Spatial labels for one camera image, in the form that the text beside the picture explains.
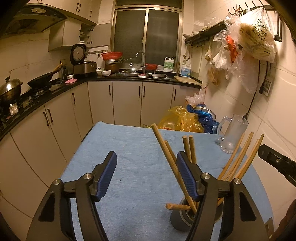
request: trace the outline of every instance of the faucet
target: faucet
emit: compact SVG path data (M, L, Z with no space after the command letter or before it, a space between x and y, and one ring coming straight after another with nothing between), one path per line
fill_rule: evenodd
M140 51L138 51L137 53L136 53L136 57L138 57L138 54L139 53L143 53L143 55L144 55L144 66L142 66L142 71L143 71L143 74L145 74L146 73L146 55L145 55L145 52L144 51L142 51L142 50L140 50Z

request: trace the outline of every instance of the blue tablecloth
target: blue tablecloth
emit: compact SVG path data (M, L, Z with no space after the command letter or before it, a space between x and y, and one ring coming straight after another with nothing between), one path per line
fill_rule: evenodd
M180 131L160 130L177 154L184 150ZM217 177L230 155L214 143L217 135L194 136L198 165ZM76 180L102 163L109 151L118 158L116 170L104 198L96 203L101 222L110 241L182 241L188 233L175 230L170 223L167 202L179 203L182 191L151 129L117 126L98 122L87 135L61 179ZM264 187L253 166L242 179L254 199L263 221L272 217ZM75 199L71 200L77 240L83 240ZM214 226L212 239L218 240L221 220Z

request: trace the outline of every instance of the yellow plastic bag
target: yellow plastic bag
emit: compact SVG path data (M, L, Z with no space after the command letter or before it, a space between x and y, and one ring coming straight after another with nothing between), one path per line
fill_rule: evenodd
M167 114L158 124L158 128L204 133L202 125L198 122L198 115L189 113L182 106L176 106L169 109Z

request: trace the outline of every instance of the metal screw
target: metal screw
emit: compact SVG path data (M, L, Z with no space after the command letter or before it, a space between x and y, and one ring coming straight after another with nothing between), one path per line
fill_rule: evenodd
M204 179L209 179L211 177L211 175L209 173L205 172L205 173L202 174L202 177Z
M53 181L53 184L54 185L59 185L61 183L61 180L60 179L56 179Z
M233 179L233 181L234 181L235 184L241 184L242 183L242 181L240 179L238 179L238 178Z
M91 173L86 173L83 175L84 179L90 179L91 178Z

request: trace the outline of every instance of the red basket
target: red basket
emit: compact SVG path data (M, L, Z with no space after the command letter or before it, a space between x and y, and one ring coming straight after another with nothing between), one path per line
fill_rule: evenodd
M157 69L157 64L146 64L147 68L146 70L156 70Z
M102 53L103 60L119 59L122 56L121 52Z

